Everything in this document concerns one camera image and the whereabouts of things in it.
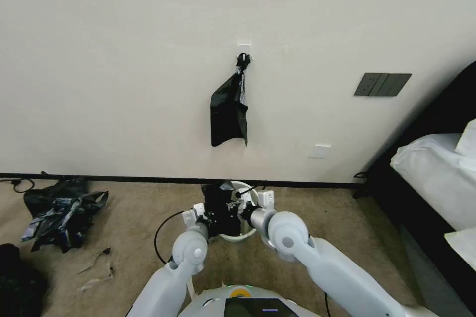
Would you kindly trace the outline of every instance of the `black bag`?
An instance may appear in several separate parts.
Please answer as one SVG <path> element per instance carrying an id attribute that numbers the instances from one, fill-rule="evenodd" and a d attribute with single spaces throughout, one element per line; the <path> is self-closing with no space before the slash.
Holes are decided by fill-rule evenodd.
<path id="1" fill-rule="evenodd" d="M 248 106 L 244 91 L 244 71 L 251 63 L 250 56 L 242 53 L 237 58 L 237 71 L 218 88 L 210 101 L 210 128 L 212 146 L 232 138 L 243 138 L 248 145 Z"/>
<path id="2" fill-rule="evenodd" d="M 0 311 L 8 317 L 40 317 L 45 278 L 20 259 L 13 244 L 0 245 Z"/>
<path id="3" fill-rule="evenodd" d="M 59 245 L 63 253 L 82 247 L 85 233 L 93 225 L 93 215 L 106 205 L 108 195 L 107 191 L 88 193 L 83 178 L 25 192 L 23 200 L 33 220 L 21 240 L 36 237 L 31 251 L 46 244 Z"/>

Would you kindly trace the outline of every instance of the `wall socket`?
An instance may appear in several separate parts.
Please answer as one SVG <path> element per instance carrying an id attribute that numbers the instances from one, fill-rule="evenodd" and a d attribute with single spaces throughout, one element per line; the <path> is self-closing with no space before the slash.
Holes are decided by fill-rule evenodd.
<path id="1" fill-rule="evenodd" d="M 331 147 L 332 147 L 331 145 L 315 144 L 311 149 L 311 153 L 309 154 L 309 157 L 313 159 L 314 158 L 323 159 L 326 157 Z"/>

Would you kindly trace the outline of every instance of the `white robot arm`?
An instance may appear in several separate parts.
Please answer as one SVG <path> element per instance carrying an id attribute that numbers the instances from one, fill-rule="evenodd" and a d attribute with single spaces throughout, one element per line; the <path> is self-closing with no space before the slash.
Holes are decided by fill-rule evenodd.
<path id="1" fill-rule="evenodd" d="M 248 207 L 246 220 L 265 244 L 285 260 L 298 260 L 310 277 L 353 317 L 434 317 L 426 308 L 402 306 L 365 270 L 332 244 L 309 235 L 303 220 L 274 210 L 272 191 L 259 193 L 259 206 Z M 203 269 L 207 230 L 196 223 L 197 210 L 183 214 L 187 231 L 175 241 L 173 261 L 159 269 L 135 301 L 127 317 L 176 317 L 191 277 Z"/>

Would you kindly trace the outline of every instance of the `black baseboard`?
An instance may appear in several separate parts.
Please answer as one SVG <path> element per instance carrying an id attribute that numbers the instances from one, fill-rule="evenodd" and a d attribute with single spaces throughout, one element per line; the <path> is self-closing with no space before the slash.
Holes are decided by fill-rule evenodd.
<path id="1" fill-rule="evenodd" d="M 167 178 L 167 177 L 127 177 L 127 176 L 80 176 L 80 175 L 50 175 L 35 173 L 0 173 L 1 178 L 30 178 L 30 179 L 51 179 L 62 180 L 84 177 L 88 181 L 109 181 L 109 182 L 151 182 L 151 183 L 191 183 L 207 184 L 221 181 L 220 179 L 208 178 Z M 251 186 L 265 185 L 269 187 L 300 187 L 300 188 L 347 188 L 358 189 L 361 183 L 333 183 L 333 182 L 295 182 L 295 181 L 260 181 L 232 179 L 231 181 L 242 181 Z"/>

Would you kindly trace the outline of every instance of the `white pillow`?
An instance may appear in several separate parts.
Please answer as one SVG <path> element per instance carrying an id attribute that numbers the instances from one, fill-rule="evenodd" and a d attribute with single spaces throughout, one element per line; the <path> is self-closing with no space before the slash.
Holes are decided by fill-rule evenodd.
<path id="1" fill-rule="evenodd" d="M 455 151 L 466 157 L 476 159 L 476 119 L 471 120 L 466 125 Z"/>

